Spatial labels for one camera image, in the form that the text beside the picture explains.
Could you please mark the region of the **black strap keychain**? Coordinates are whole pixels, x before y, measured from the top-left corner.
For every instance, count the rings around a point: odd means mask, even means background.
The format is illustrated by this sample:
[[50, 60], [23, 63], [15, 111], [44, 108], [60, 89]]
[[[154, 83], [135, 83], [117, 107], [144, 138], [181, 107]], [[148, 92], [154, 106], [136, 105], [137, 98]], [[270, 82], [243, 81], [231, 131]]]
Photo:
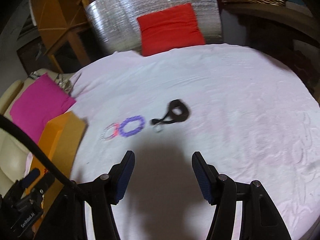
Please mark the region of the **black strap keychain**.
[[150, 125], [156, 133], [163, 131], [164, 125], [184, 122], [189, 118], [190, 111], [188, 106], [180, 99], [169, 102], [167, 113], [160, 119], [151, 119]]

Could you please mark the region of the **wooden shelf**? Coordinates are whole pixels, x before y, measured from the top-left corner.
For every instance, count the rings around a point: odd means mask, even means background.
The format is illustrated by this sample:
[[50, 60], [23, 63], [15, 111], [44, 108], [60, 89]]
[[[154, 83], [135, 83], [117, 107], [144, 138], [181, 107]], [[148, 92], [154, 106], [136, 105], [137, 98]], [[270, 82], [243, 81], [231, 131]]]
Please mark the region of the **wooden shelf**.
[[285, 24], [310, 37], [319, 45], [319, 23], [314, 17], [302, 12], [287, 7], [259, 3], [228, 4], [223, 8], [231, 14], [250, 15]]

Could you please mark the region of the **orange cardboard box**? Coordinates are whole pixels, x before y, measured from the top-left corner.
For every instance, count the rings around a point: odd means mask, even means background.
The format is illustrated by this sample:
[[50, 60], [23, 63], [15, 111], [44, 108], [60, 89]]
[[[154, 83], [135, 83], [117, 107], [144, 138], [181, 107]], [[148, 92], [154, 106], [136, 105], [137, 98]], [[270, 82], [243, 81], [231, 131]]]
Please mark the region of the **orange cardboard box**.
[[[39, 139], [39, 148], [67, 178], [70, 178], [74, 158], [86, 126], [86, 123], [73, 112], [66, 112], [47, 122]], [[30, 171], [34, 168], [39, 169], [40, 176], [26, 189], [26, 194], [31, 193], [31, 189], [48, 171], [36, 157], [33, 157]], [[62, 183], [58, 179], [55, 179], [53, 185], [44, 194], [44, 199], [41, 203], [43, 215], [33, 225], [33, 231], [37, 232], [46, 213], [62, 188]]]

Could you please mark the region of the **silver foil insulation sheet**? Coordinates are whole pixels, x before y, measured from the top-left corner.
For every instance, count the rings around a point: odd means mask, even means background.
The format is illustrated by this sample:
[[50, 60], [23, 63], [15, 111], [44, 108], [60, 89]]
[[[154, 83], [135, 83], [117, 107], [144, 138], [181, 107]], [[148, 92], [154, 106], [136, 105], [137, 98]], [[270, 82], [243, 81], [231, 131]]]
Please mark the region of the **silver foil insulation sheet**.
[[152, 12], [191, 3], [205, 42], [221, 43], [222, 27], [217, 0], [95, 0], [86, 15], [107, 54], [141, 50], [137, 18]]

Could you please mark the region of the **red pillow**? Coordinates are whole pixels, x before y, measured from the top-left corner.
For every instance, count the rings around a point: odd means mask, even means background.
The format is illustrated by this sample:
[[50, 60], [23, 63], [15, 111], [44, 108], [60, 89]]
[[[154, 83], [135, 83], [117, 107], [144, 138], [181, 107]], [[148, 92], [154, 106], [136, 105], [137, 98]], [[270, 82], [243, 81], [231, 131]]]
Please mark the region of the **red pillow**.
[[190, 3], [140, 16], [137, 21], [143, 56], [206, 44]]

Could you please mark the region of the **patterned grey cloth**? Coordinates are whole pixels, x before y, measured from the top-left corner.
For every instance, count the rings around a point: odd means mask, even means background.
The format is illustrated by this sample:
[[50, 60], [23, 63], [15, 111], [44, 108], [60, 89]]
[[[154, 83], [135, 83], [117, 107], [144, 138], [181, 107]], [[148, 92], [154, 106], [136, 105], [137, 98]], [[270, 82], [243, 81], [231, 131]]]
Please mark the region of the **patterned grey cloth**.
[[[31, 72], [28, 77], [37, 80], [43, 74], [38, 71]], [[53, 81], [67, 94], [70, 94], [73, 88], [72, 82], [69, 78], [63, 77], [62, 74], [57, 74]]]

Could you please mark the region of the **cream leather seat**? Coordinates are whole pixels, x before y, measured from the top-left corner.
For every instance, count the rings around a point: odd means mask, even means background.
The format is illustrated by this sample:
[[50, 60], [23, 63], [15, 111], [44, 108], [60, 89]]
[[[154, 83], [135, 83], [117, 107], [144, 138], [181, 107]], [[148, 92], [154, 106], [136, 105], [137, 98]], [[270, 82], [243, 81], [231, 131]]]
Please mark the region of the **cream leather seat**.
[[[11, 120], [10, 110], [13, 103], [35, 82], [31, 77], [17, 80], [1, 96], [1, 115]], [[24, 177], [25, 163], [29, 151], [18, 140], [1, 130], [1, 195], [5, 195], [16, 180]]]

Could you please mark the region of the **wooden chair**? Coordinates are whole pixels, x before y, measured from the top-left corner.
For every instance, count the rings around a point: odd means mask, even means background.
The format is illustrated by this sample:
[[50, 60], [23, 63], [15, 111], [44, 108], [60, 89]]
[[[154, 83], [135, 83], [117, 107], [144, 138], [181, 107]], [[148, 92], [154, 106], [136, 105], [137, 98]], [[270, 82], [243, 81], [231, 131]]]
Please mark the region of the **wooden chair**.
[[104, 53], [81, 0], [30, 0], [44, 53], [57, 73], [77, 72]]

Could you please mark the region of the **magenta pillow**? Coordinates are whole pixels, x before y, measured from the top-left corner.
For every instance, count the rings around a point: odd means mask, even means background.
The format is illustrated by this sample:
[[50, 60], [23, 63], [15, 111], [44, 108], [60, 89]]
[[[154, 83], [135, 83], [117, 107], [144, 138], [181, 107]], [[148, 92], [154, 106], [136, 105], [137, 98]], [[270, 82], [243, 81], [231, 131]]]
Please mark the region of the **magenta pillow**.
[[65, 113], [75, 103], [76, 100], [48, 74], [43, 74], [14, 102], [10, 116], [12, 122], [37, 143], [47, 122]]

